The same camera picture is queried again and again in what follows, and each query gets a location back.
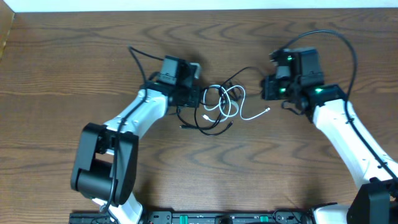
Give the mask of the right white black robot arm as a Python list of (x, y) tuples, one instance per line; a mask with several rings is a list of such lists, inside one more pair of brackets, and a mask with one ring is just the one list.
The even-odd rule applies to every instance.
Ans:
[(358, 193), (351, 205), (313, 207), (303, 223), (397, 223), (397, 162), (375, 141), (337, 85), (304, 85), (299, 78), (265, 77), (265, 100), (293, 103), (331, 142)]

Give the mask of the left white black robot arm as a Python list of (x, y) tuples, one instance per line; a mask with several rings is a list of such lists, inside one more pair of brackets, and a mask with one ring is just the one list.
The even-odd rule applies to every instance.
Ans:
[(143, 206), (132, 192), (140, 138), (169, 106), (196, 108), (200, 87), (146, 81), (136, 99), (104, 124), (82, 130), (70, 185), (100, 206), (98, 213), (73, 213), (70, 223), (138, 223)]

